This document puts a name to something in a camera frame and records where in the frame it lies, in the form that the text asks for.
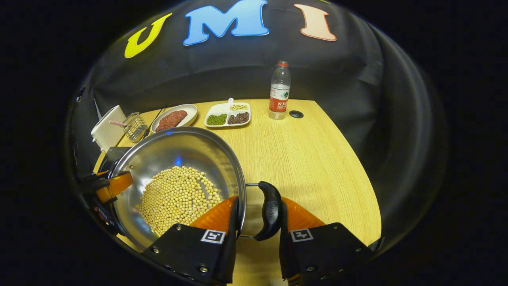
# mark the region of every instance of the orange plastic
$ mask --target orange plastic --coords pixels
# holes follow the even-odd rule
[[[296,202],[287,197],[282,197],[282,200],[288,209],[288,233],[294,230],[325,225],[324,222]]]
[[[233,208],[235,199],[236,196],[232,196],[221,202],[196,219],[190,226],[203,228],[205,230],[226,232],[227,234],[231,209]]]
[[[127,172],[123,175],[113,177],[108,180],[109,186],[97,190],[97,196],[102,203],[109,201],[125,191],[130,185],[134,183],[131,173]]]

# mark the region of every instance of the raw ground meat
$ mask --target raw ground meat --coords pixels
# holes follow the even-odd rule
[[[168,128],[176,127],[178,123],[180,123],[180,121],[182,121],[186,116],[187,111],[184,110],[173,111],[172,113],[164,116],[161,119],[161,121],[159,122],[159,126],[157,126],[155,131],[159,132]]]

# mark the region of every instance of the blue letter m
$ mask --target blue letter m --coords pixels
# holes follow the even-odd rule
[[[188,12],[190,18],[189,36],[184,40],[185,46],[194,45],[208,40],[208,34],[203,33],[206,25],[216,37],[222,37],[229,26],[236,20],[236,28],[231,30],[234,36],[263,36],[270,31],[263,26],[261,9],[265,0],[241,0],[223,13],[214,6],[205,6]]]

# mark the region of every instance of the divided white dish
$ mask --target divided white dish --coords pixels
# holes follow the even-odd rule
[[[246,110],[230,110],[231,105],[233,105],[233,104],[247,105],[248,109],[246,109]],[[239,113],[244,113],[244,112],[247,112],[249,114],[249,119],[246,122],[239,123],[239,124],[228,124],[228,120],[229,120],[229,117],[231,115],[237,115]],[[210,117],[210,115],[217,116],[217,115],[221,115],[221,114],[224,114],[224,113],[227,114],[226,123],[225,124],[222,124],[222,125],[208,125],[206,123],[206,121],[208,120],[208,117]],[[251,118],[250,105],[248,103],[245,103],[245,102],[234,102],[234,99],[230,98],[227,103],[216,104],[216,105],[212,106],[210,108],[210,110],[208,110],[208,113],[207,113],[207,115],[205,117],[205,126],[210,127],[210,128],[242,126],[242,125],[245,125],[245,124],[249,123],[250,122],[250,118]]]

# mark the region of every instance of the wok handle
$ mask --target wok handle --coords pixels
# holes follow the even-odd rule
[[[269,239],[280,229],[280,217],[282,215],[282,199],[280,193],[272,184],[260,181],[259,184],[246,184],[258,186],[265,195],[263,202],[263,229],[253,238],[257,241]]]

